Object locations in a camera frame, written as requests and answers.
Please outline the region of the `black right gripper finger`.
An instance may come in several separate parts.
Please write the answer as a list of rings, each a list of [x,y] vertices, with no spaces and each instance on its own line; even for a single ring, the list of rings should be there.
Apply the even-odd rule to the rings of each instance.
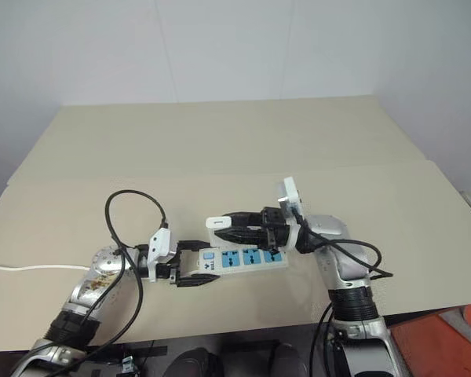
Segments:
[[[247,227],[230,227],[214,231],[214,235],[224,241],[242,245],[267,245],[267,235],[262,229],[250,229]]]
[[[237,211],[237,212],[224,214],[224,217],[229,217],[231,219],[230,227],[236,227],[236,228],[258,227],[260,228],[262,225],[261,212]]]

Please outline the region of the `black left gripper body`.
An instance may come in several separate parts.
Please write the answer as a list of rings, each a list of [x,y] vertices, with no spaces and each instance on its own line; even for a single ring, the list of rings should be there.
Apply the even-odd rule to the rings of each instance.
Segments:
[[[173,256],[159,257],[155,267],[157,279],[166,279],[172,285],[179,285],[181,278],[181,254],[186,249],[186,241],[177,243]]]

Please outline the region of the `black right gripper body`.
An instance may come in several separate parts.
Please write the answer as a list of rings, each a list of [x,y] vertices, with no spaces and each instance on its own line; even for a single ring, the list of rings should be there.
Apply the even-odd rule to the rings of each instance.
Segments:
[[[285,218],[277,207],[261,211],[262,238],[258,247],[264,251],[292,251],[298,239],[299,225],[293,218]]]

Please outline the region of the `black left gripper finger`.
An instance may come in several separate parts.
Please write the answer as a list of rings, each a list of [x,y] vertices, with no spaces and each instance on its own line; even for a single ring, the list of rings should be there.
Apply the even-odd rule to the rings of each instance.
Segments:
[[[199,252],[202,249],[211,248],[209,242],[201,240],[180,240],[179,251],[194,251]]]
[[[214,274],[196,273],[191,276],[179,277],[176,280],[176,285],[178,287],[198,287],[211,283],[219,278],[220,276]]]

